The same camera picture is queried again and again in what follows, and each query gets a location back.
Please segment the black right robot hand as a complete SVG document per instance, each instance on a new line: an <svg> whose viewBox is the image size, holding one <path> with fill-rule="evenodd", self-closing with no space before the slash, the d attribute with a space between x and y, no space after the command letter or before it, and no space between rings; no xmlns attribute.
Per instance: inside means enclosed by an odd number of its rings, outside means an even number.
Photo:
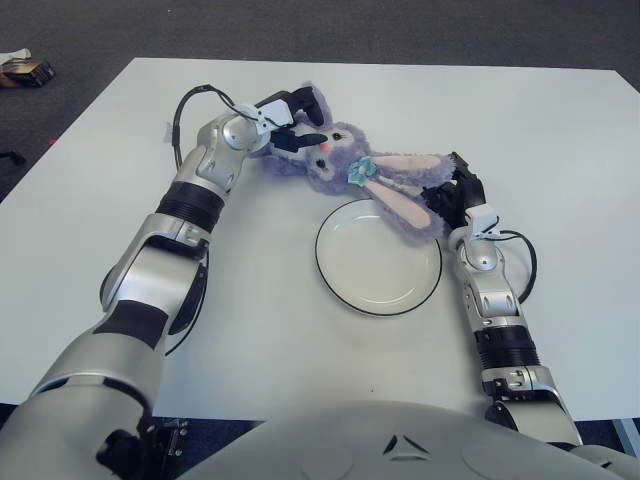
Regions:
<svg viewBox="0 0 640 480"><path fill-rule="evenodd" d="M486 203L481 180L469 170L468 163L456 152L447 155L453 161L452 177L437 187L423 188L425 204L439 214L448 227L467 224L465 211Z"/></svg>

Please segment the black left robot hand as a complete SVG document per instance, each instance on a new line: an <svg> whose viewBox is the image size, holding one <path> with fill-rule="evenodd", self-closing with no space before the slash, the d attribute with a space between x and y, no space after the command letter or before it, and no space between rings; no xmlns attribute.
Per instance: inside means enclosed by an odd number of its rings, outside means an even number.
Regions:
<svg viewBox="0 0 640 480"><path fill-rule="evenodd" d="M320 145L327 141L321 133L296 134L295 116L302 111L311 123L320 127L324 116L311 86L293 92L279 91L255 105L258 131L269 133L269 142L280 150L296 153L301 148Z"/></svg>

